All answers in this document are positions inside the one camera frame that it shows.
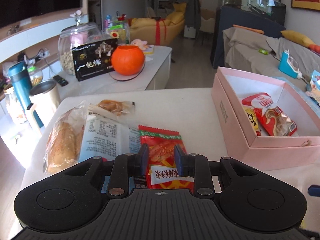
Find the orange pumpkin container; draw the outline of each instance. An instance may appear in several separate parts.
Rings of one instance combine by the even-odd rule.
[[[124,76],[137,74],[144,64],[144,54],[137,46],[119,46],[111,57],[115,71]]]

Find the yellow leather sofa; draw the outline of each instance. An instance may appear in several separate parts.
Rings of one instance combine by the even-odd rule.
[[[173,5],[175,11],[169,14],[164,21],[160,21],[160,45],[168,46],[171,41],[184,29],[184,14],[187,4]],[[140,39],[148,44],[156,44],[156,20],[150,18],[139,18],[132,21],[130,27],[131,41]]]

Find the doorway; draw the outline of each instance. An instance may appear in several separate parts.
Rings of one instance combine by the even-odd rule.
[[[95,22],[102,30],[101,0],[88,0],[89,22]]]

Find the barcode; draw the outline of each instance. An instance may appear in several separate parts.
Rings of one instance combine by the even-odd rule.
[[[278,107],[275,108],[275,111],[276,111],[277,114],[281,114],[281,111],[280,111],[280,109]]]
[[[289,131],[292,132],[296,129],[296,124],[293,122],[292,124],[289,125]]]

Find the pink cardboard box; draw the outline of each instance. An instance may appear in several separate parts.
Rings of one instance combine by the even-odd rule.
[[[291,137],[257,136],[241,100],[260,92],[268,93],[296,123]],[[230,157],[268,171],[311,164],[320,156],[320,119],[286,82],[219,67],[211,95]]]

